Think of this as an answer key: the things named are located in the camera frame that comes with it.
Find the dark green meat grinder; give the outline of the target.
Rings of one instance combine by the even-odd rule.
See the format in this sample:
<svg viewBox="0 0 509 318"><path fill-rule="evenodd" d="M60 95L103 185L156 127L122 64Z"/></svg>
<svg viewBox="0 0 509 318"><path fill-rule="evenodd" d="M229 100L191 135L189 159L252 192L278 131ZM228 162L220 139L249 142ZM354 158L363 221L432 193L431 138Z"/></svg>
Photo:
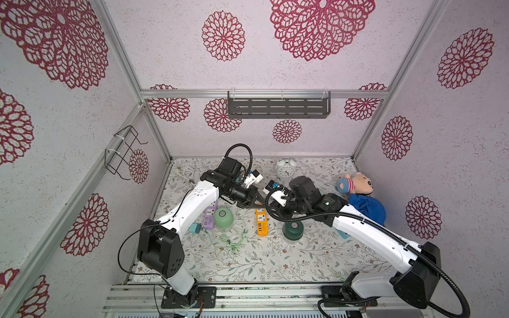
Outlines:
<svg viewBox="0 0 509 318"><path fill-rule="evenodd" d="M304 225L301 221L285 222L282 232L285 239L299 241L304 234Z"/></svg>

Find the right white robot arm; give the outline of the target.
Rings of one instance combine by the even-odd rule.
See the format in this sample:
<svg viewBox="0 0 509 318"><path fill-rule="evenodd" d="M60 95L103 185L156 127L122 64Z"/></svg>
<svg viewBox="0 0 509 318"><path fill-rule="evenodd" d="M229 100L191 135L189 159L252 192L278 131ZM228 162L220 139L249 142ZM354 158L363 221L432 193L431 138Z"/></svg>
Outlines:
<svg viewBox="0 0 509 318"><path fill-rule="evenodd" d="M389 263L385 274L352 274L348 287L357 297L351 303L367 303L384 297L398 297L417 309L428 307L446 317L456 314L432 302L440 281L455 294L461 306L458 317L470 317L467 298L441 268L440 249L431 242L422 245L408 240L361 213L354 205L334 194L322 194L313 181L300 176L289 188L274 189L270 207L286 223L313 219L344 232L375 251Z"/></svg>

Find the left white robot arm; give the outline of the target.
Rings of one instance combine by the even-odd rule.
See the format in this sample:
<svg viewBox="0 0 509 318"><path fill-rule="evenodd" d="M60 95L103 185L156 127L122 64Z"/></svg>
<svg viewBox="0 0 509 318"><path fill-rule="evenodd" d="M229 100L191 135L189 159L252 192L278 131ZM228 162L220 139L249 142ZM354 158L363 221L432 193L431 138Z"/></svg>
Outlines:
<svg viewBox="0 0 509 318"><path fill-rule="evenodd" d="M208 170L173 210L156 221L148 219L142 225L138 260L157 271L177 294L191 294L196 285L195 278L184 268L182 237L205 209L220 197L236 201L241 207L252 208L259 200L259 191L255 185L247 188L229 176Z"/></svg>

